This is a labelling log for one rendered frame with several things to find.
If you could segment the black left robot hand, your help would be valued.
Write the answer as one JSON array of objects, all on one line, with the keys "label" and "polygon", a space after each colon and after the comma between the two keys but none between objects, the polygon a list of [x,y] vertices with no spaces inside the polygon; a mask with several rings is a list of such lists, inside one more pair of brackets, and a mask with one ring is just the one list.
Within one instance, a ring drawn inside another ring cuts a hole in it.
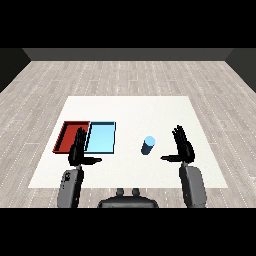
[{"label": "black left robot hand", "polygon": [[86,132],[80,127],[76,131],[74,143],[70,147],[68,161],[71,166],[79,165],[94,165],[101,162],[101,158],[85,157],[84,156],[84,145],[86,140]]}]

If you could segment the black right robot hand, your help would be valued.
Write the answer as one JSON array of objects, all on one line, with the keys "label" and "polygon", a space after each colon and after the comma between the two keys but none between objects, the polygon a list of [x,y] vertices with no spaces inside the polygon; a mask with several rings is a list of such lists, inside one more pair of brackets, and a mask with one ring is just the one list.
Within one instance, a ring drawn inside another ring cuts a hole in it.
[{"label": "black right robot hand", "polygon": [[169,162],[185,162],[192,163],[195,160],[195,152],[192,144],[187,139],[182,126],[178,125],[173,131],[174,140],[177,146],[177,155],[162,156],[162,160]]}]

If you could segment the red shallow open box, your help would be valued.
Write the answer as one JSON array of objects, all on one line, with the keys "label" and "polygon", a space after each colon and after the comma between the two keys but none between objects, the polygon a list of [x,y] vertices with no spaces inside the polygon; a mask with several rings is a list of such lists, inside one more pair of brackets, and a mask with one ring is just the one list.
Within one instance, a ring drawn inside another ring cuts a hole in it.
[{"label": "red shallow open box", "polygon": [[74,143],[77,130],[82,128],[87,132],[89,124],[89,121],[65,121],[56,140],[53,153],[68,154],[71,145]]}]

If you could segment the light blue shallow open box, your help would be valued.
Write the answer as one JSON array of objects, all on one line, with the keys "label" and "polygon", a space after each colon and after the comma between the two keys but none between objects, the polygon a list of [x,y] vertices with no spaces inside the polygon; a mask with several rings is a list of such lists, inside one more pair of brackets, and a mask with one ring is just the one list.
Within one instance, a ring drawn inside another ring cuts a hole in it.
[{"label": "light blue shallow open box", "polygon": [[116,123],[113,121],[93,121],[86,136],[85,154],[113,154]]}]

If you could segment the small blue can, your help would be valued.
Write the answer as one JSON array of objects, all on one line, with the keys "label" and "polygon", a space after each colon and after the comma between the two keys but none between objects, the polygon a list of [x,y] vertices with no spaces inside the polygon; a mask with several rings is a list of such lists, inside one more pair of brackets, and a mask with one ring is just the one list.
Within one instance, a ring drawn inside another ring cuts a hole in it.
[{"label": "small blue can", "polygon": [[144,142],[143,142],[143,145],[142,145],[142,148],[141,148],[141,153],[143,155],[148,155],[151,152],[154,145],[155,145],[155,138],[152,137],[152,136],[147,136],[144,139]]}]

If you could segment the dark grey robot body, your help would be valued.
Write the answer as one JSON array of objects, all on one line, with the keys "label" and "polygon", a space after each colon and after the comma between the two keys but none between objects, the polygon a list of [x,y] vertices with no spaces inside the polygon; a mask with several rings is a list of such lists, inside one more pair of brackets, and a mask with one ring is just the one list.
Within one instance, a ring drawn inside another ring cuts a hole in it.
[{"label": "dark grey robot body", "polygon": [[158,204],[155,200],[142,197],[138,188],[132,189],[131,196],[125,196],[124,189],[118,188],[116,195],[101,200],[98,208],[158,208]]}]

